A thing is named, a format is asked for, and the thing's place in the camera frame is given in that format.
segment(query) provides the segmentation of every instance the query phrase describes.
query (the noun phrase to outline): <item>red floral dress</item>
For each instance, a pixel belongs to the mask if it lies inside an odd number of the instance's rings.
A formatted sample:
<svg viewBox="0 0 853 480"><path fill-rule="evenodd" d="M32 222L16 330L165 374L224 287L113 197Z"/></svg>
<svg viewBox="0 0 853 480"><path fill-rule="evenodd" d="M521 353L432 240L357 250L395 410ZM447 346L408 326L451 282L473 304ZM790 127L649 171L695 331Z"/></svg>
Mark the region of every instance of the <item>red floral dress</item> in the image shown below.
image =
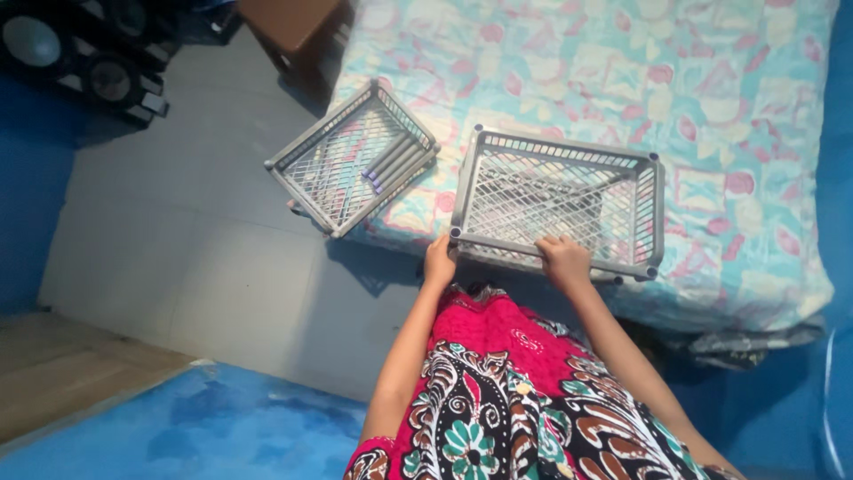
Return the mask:
<svg viewBox="0 0 853 480"><path fill-rule="evenodd" d="M395 438L365 441L345 480L735 478L697 465L561 324L505 292L451 287Z"/></svg>

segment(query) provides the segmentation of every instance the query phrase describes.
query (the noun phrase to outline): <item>hand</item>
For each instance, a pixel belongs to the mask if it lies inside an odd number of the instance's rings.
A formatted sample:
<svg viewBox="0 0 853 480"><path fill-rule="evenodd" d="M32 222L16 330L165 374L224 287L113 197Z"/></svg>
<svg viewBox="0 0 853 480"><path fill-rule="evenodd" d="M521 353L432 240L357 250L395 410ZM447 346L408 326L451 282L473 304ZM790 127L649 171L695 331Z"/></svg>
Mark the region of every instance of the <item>hand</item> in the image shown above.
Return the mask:
<svg viewBox="0 0 853 480"><path fill-rule="evenodd" d="M456 256L452 255L451 258L451 255L448 255L449 244L450 236L445 233L426 248L424 285L435 285L443 290L453 280L453 274L456 273Z"/></svg>
<svg viewBox="0 0 853 480"><path fill-rule="evenodd" d="M542 269L551 283L561 292L570 295L589 281L589 251L574 243L566 235L555 238L546 235L534 243L545 254Z"/></svg>

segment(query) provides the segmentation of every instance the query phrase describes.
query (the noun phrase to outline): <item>black speaker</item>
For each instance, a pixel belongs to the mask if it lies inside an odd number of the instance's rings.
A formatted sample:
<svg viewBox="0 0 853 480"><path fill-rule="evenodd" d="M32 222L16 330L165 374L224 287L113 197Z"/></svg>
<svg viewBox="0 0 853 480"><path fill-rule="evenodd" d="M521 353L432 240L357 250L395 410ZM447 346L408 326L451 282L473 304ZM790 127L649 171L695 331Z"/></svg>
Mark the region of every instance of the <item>black speaker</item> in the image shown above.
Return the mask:
<svg viewBox="0 0 853 480"><path fill-rule="evenodd" d="M147 0L31 0L43 6L98 48L115 50L139 66L165 71L177 52L177 23L171 12Z"/></svg>
<svg viewBox="0 0 853 480"><path fill-rule="evenodd" d="M99 50L29 5L0 4L0 67L15 77L84 102L139 128L165 116L159 75L112 51Z"/></svg>

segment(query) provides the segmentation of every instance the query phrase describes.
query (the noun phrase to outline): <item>gray floor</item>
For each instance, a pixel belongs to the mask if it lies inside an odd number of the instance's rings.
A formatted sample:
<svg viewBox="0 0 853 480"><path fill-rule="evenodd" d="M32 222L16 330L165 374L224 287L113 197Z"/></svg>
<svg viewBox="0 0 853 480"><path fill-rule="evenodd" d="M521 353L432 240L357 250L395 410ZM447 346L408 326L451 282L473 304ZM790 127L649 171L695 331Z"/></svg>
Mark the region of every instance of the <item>gray floor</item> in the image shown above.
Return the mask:
<svg viewBox="0 0 853 480"><path fill-rule="evenodd" d="M80 150L40 301L188 354L367 399L417 260L327 243L263 160L316 119L243 29L189 46L168 118Z"/></svg>

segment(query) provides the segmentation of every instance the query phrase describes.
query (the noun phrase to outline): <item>floral bedsheet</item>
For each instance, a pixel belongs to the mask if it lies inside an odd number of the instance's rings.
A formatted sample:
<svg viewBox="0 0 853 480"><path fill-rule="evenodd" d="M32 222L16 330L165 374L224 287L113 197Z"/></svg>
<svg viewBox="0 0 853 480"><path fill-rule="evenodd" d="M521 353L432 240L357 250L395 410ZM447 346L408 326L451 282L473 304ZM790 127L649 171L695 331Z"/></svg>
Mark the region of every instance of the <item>floral bedsheet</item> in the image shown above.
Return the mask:
<svg viewBox="0 0 853 480"><path fill-rule="evenodd" d="M837 7L362 0L333 103L379 77L443 149L350 235L421 252L446 231L477 123L655 151L664 260L656 281L607 292L614 313L685 332L799 325L833 294L814 173Z"/></svg>

